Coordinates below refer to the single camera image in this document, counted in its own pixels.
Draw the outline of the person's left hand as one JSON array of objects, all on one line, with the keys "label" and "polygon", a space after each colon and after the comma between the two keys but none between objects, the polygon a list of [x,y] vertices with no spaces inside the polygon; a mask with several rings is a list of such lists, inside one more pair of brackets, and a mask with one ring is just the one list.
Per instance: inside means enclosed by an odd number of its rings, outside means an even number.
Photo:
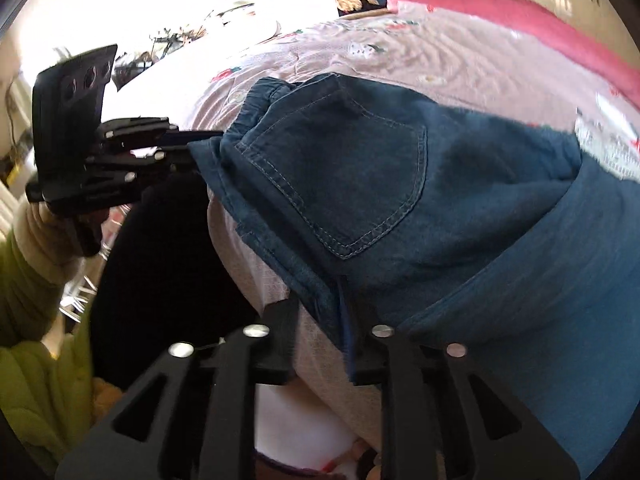
[{"label": "person's left hand", "polygon": [[96,256],[104,238],[114,237],[133,203],[107,205],[106,200],[58,200],[38,205],[55,257]]}]

